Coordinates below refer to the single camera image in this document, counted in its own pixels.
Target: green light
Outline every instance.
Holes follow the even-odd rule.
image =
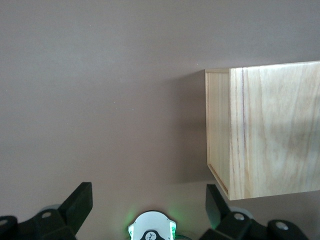
[[[170,240],[174,240],[176,238],[176,223],[170,221]]]

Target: gray wall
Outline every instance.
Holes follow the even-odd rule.
[[[0,214],[24,221],[82,181],[79,240],[127,239],[158,209],[209,227],[204,69],[319,60],[320,2],[0,2]],[[320,192],[231,202],[320,239]]]

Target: wooden box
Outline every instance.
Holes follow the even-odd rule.
[[[207,164],[230,200],[320,190],[320,61],[205,72]]]

